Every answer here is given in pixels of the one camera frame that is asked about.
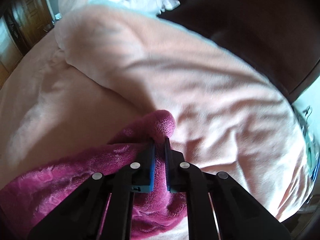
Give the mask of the dark wooden headboard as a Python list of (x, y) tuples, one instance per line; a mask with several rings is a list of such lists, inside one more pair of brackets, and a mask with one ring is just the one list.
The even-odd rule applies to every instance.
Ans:
[(242, 58), (289, 100), (319, 76), (319, 0), (179, 0), (162, 18)]

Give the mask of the pink bed duvet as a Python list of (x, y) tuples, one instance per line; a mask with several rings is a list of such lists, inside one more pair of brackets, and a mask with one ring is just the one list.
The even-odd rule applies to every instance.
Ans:
[(266, 77), (168, 21), (97, 4), (63, 16), (1, 88), (1, 190), (161, 110), (173, 149), (229, 173), (279, 221), (311, 193), (297, 119)]

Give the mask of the brown wooden wardrobe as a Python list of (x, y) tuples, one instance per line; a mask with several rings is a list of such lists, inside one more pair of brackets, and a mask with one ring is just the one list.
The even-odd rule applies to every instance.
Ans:
[(4, 17), (1, 17), (0, 21), (0, 83), (3, 87), (5, 81), (14, 71), (16, 66), (23, 58), (22, 53), (16, 46), (14, 39), (12, 38)]

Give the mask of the magenta fleece pants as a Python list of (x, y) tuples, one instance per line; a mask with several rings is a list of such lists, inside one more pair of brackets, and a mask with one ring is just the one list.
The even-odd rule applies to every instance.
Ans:
[(1, 220), (16, 237), (26, 239), (30, 230), (90, 175), (117, 172), (134, 162), (153, 139), (157, 150), (155, 188), (135, 198), (132, 238), (145, 239), (173, 229), (187, 215), (185, 195), (167, 191), (162, 146), (174, 130), (174, 117), (165, 110), (155, 111), (126, 126), (103, 146), (16, 177), (1, 190)]

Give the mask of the brown wooden door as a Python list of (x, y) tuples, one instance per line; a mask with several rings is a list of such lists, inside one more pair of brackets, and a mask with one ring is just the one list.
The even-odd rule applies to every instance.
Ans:
[(4, 20), (23, 55), (54, 26), (46, 0), (13, 0), (4, 13)]

